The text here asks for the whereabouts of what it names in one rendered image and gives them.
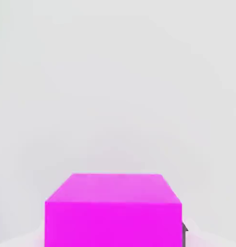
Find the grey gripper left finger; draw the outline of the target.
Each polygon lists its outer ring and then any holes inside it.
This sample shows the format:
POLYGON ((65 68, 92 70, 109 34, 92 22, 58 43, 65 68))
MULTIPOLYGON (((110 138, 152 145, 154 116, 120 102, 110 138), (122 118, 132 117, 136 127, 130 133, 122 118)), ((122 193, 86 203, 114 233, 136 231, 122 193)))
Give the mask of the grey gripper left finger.
POLYGON ((44 230, 45 224, 42 221, 35 231, 6 242, 6 247, 45 247, 44 230))

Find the small magenta cube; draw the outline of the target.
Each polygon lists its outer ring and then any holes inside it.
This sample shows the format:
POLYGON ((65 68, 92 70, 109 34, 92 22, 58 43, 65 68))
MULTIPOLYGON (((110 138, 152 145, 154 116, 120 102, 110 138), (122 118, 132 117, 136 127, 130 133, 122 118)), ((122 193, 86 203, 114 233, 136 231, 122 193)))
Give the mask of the small magenta cube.
POLYGON ((184 247, 182 203, 159 174, 72 174, 45 201, 45 247, 184 247))

